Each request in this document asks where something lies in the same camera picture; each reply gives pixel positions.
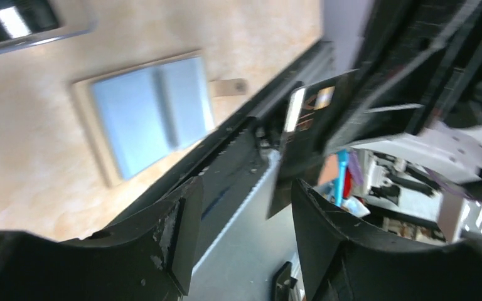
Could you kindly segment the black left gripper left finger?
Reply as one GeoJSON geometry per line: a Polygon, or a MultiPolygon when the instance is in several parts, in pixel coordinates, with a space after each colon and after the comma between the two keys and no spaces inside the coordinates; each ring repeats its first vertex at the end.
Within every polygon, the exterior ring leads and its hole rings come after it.
{"type": "Polygon", "coordinates": [[[181,300],[190,290],[203,202],[192,177],[86,239],[0,231],[0,300],[181,300]]]}

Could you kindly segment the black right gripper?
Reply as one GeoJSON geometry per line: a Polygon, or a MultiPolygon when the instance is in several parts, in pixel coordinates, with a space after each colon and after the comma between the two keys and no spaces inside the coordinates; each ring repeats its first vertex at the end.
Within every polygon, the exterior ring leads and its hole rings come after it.
{"type": "Polygon", "coordinates": [[[482,1],[377,1],[356,66],[323,115],[324,154],[482,126],[482,1]]]}

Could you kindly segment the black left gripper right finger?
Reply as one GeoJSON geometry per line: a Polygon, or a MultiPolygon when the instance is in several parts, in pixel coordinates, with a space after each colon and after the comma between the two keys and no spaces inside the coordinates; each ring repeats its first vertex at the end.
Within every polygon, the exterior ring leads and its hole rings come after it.
{"type": "Polygon", "coordinates": [[[386,232],[291,186],[308,300],[482,300],[482,238],[435,246],[386,232]]]}

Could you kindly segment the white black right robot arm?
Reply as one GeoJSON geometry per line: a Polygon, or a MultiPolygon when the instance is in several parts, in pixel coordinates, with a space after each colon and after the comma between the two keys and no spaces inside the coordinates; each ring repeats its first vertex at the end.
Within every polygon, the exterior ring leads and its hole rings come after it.
{"type": "Polygon", "coordinates": [[[384,152],[482,201],[482,1],[375,1],[316,139],[384,152]]]}

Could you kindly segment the beige leather card holder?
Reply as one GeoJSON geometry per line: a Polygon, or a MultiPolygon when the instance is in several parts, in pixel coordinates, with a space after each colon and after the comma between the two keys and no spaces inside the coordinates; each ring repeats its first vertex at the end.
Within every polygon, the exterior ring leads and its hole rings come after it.
{"type": "Polygon", "coordinates": [[[212,99],[245,95],[243,78],[209,80],[200,50],[72,83],[106,185],[118,186],[215,130],[212,99]]]}

